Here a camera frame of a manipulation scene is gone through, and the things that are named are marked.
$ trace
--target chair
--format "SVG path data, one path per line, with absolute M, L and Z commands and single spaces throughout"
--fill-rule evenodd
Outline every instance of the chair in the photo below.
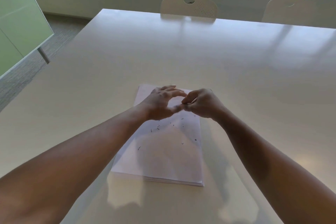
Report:
M 271 0 L 268 2 L 262 22 L 310 26 L 316 13 L 316 5 L 310 0 Z
M 161 14 L 217 18 L 218 8 L 212 0 L 163 0 Z

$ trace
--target hand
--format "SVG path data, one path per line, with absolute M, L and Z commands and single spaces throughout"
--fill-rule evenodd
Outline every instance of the hand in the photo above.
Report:
M 187 94 L 176 85 L 163 86 L 154 89 L 139 106 L 147 112 L 148 120 L 162 120 L 182 110 L 181 106 L 167 107 L 169 100 L 177 96 L 186 97 Z
M 216 115 L 226 110 L 222 102 L 210 89 L 193 90 L 182 100 L 182 109 L 193 112 L 203 118 L 215 119 Z

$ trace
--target table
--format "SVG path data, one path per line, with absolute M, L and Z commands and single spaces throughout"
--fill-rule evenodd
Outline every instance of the table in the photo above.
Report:
M 104 9 L 0 113 L 0 175 L 131 107 L 139 84 L 175 83 L 213 89 L 336 191 L 335 40 L 334 29 Z M 219 125 L 201 129 L 204 188 L 120 177 L 110 163 L 63 223 L 281 223 Z

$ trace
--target person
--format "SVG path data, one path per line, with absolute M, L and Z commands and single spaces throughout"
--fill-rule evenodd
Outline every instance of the person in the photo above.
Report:
M 182 104 L 168 108 L 171 98 Z M 0 179 L 0 223 L 59 223 L 147 120 L 181 110 L 218 122 L 245 168 L 286 223 L 336 223 L 336 195 L 233 115 L 209 89 L 156 88 L 139 105 L 43 152 Z

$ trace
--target carpeted floor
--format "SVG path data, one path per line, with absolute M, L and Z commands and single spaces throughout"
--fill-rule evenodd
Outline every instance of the carpeted floor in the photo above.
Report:
M 59 51 L 89 23 L 88 19 L 46 14 L 55 35 L 42 48 L 51 62 Z M 38 51 L 31 53 L 0 80 L 0 112 L 47 64 Z

